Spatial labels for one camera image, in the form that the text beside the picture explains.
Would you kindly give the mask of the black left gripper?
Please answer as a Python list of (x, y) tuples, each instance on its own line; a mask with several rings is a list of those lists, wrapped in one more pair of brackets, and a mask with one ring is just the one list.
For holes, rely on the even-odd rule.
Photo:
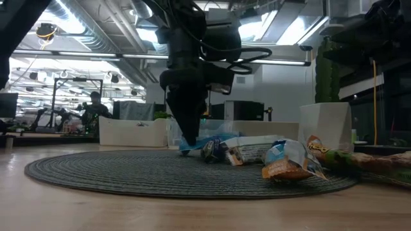
[(189, 145), (197, 142), (200, 118), (206, 111), (211, 63), (195, 62), (184, 67), (170, 67), (160, 74), (160, 86), (166, 102)]

